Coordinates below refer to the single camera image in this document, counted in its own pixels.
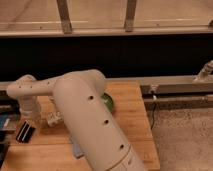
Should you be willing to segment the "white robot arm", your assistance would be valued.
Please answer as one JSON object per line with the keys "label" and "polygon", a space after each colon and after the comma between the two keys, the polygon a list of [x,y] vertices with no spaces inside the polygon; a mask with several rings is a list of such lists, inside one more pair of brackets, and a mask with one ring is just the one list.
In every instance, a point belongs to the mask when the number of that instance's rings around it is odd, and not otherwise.
{"label": "white robot arm", "polygon": [[105,76],[92,69],[40,81],[25,75],[10,83],[6,92],[30,117],[35,115],[37,96],[52,96],[93,171],[148,171],[103,103],[105,88]]}

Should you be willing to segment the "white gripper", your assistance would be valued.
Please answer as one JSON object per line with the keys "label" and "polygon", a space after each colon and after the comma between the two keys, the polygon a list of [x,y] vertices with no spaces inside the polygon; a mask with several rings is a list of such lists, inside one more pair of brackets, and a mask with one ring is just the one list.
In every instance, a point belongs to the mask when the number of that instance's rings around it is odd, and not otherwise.
{"label": "white gripper", "polygon": [[23,97],[19,100],[20,111],[26,122],[35,128],[40,126],[41,105],[36,96]]}

